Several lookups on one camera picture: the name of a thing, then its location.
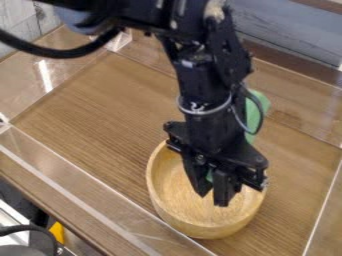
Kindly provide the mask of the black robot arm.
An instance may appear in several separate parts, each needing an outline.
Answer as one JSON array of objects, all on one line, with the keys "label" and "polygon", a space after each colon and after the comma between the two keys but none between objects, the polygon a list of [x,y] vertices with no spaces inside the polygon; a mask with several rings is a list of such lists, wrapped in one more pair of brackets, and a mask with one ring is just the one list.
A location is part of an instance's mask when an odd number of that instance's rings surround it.
[{"label": "black robot arm", "polygon": [[168,147],[182,157],[193,189],[226,207],[245,186],[265,189],[269,161],[248,137],[264,125],[248,89],[253,55],[236,32],[228,0],[39,0],[70,27],[98,33],[133,28],[155,36],[176,70],[182,122],[170,121]]}]

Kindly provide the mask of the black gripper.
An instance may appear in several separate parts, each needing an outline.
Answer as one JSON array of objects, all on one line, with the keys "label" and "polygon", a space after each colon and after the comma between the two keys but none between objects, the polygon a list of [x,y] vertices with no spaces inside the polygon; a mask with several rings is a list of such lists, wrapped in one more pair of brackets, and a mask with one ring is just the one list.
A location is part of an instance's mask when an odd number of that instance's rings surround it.
[{"label": "black gripper", "polygon": [[244,185],[265,189],[269,160],[248,141],[233,113],[188,115],[184,122],[168,122],[163,129],[196,193],[205,197],[214,189],[216,206],[228,207]]}]

